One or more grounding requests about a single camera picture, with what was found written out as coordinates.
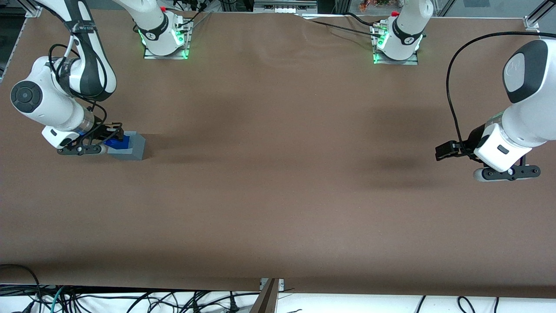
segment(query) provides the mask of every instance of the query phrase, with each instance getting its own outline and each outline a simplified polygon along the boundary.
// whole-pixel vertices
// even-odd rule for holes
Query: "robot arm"
[[[58,59],[59,86],[68,95],[103,101],[116,89],[116,76],[106,59],[87,3],[83,0],[37,0],[57,16],[73,36],[79,58]]]
[[[515,180],[537,177],[540,169],[515,165],[525,154],[550,140],[556,140],[556,40],[534,40],[521,47],[504,66],[503,81],[512,105],[476,128],[464,141],[471,156],[494,171],[479,169],[475,178],[496,180],[502,174]],[[455,157],[462,147],[455,141],[438,146],[436,159]]]
[[[155,55],[165,56],[183,46],[183,17],[163,12],[156,0],[113,0],[131,15],[145,46]]]
[[[64,57],[51,62],[50,56],[43,56],[35,61],[29,76],[12,88],[13,106],[45,125],[42,134],[57,149],[85,135],[91,139],[107,138],[111,131],[103,120],[73,98],[102,101],[116,89],[114,71],[106,59],[87,4],[83,0],[37,2],[64,23],[71,40]],[[79,57],[67,57],[72,45],[77,47]],[[101,152],[98,146],[95,148],[97,153]]]
[[[423,30],[433,13],[430,0],[405,1],[400,15],[386,20],[387,34],[377,48],[394,60],[407,60],[419,48]]]

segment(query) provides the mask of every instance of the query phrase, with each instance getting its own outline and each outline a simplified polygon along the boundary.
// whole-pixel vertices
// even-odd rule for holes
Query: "table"
[[[59,156],[10,106],[33,61],[67,41],[48,12],[30,19],[0,86],[3,263],[59,285],[257,290],[283,277],[300,292],[556,296],[556,145],[530,153],[543,175],[523,182],[478,183],[474,162],[434,159],[456,139],[453,53],[520,19],[433,18],[419,66],[388,66],[365,36],[292,14],[212,14],[189,60],[143,60],[125,11],[92,14],[118,79],[108,121],[143,134],[146,159]],[[461,54],[465,136],[509,105],[502,68],[529,40]]]

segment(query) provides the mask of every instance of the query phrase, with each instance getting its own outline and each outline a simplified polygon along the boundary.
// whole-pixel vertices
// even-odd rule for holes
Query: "power cord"
[[[42,295],[41,295],[41,284],[38,282],[38,278],[37,275],[27,266],[24,265],[20,265],[20,264],[12,264],[12,263],[6,263],[6,264],[0,264],[0,268],[7,268],[7,267],[17,267],[17,268],[21,268],[27,272],[29,272],[29,274],[31,274],[31,276],[33,276],[33,280],[35,281],[35,284],[37,285],[37,298],[39,300],[39,307],[38,307],[38,311],[42,312]]]
[[[474,308],[473,305],[471,304],[471,301],[469,301],[469,299],[466,298],[466,297],[464,297],[464,296],[459,296],[459,297],[458,297],[458,307],[459,307],[459,310],[460,310],[462,313],[468,313],[468,312],[465,311],[465,310],[463,309],[463,307],[461,306],[461,301],[462,301],[462,300],[465,300],[465,302],[467,302],[467,305],[468,305],[469,308],[471,309],[471,312],[472,312],[472,313],[475,313],[475,308]],[[499,302],[500,302],[500,297],[496,297],[496,300],[494,300],[494,311],[493,311],[494,313],[497,313],[497,311],[498,311],[498,303],[499,303]]]
[[[371,37],[380,37],[379,34],[373,34],[373,33],[370,33],[370,32],[362,32],[362,31],[354,30],[352,28],[347,28],[347,27],[338,26],[338,25],[334,25],[334,24],[328,24],[328,23],[325,23],[325,22],[315,21],[313,19],[311,20],[311,22],[321,24],[321,25],[330,26],[330,27],[339,28],[341,30],[350,31],[350,32],[354,32],[354,33],[362,33],[364,35],[368,35],[368,36],[371,36]]]
[[[192,18],[190,18],[189,21],[187,21],[187,22],[185,22],[185,23],[182,23],[182,24],[178,24],[177,26],[178,26],[178,27],[182,27],[182,26],[185,26],[185,25],[187,25],[187,24],[193,22],[193,20],[194,20],[201,12],[203,12],[202,9],[200,9],[197,13],[195,13],[195,15],[194,15]]]
[[[228,312],[237,313],[240,309],[237,307],[236,299],[234,293],[230,291],[230,309]]]
[[[357,16],[357,15],[351,13],[351,12],[346,12],[346,13],[344,13],[344,15],[349,15],[349,16],[353,17],[354,19],[356,19],[359,23],[361,23],[363,25],[367,25],[367,26],[372,26],[374,23],[378,23],[378,22],[381,21],[381,19],[379,19],[378,21],[375,21],[375,22],[372,22],[372,23],[365,22],[359,16]]]
[[[470,45],[476,43],[477,41],[483,40],[483,39],[487,39],[487,38],[491,38],[491,37],[497,37],[497,36],[509,36],[509,35],[517,35],[517,36],[544,36],[544,37],[550,37],[550,38],[556,38],[556,34],[553,33],[544,33],[544,32],[540,32],[540,33],[530,33],[530,32],[496,32],[496,33],[490,33],[487,35],[483,35],[480,37],[477,37],[469,42],[467,42],[466,44],[464,44],[460,49],[458,49],[458,51],[454,54],[454,56],[452,57],[451,61],[450,61],[450,65],[448,66],[448,71],[446,73],[446,96],[448,98],[448,105],[450,106],[450,111],[452,114],[452,117],[454,119],[454,125],[455,125],[455,131],[458,134],[458,140],[459,140],[459,145],[461,147],[461,150],[463,151],[464,154],[469,157],[469,159],[474,160],[476,162],[480,162],[482,163],[481,160],[479,160],[477,157],[472,156],[469,151],[467,150],[467,148],[465,147],[464,143],[463,143],[463,139],[461,138],[461,131],[459,129],[459,124],[458,124],[458,118],[456,116],[455,110],[454,110],[454,105],[452,104],[452,100],[451,100],[451,96],[450,96],[450,74],[451,74],[451,70],[452,70],[452,65],[454,64],[455,59],[458,57],[458,55],[467,47],[469,47]]]
[[[421,306],[423,305],[423,302],[425,301],[425,298],[426,298],[426,295],[421,298],[421,301],[419,301],[419,304],[417,306],[417,310],[415,311],[415,313],[419,313],[421,311]]]

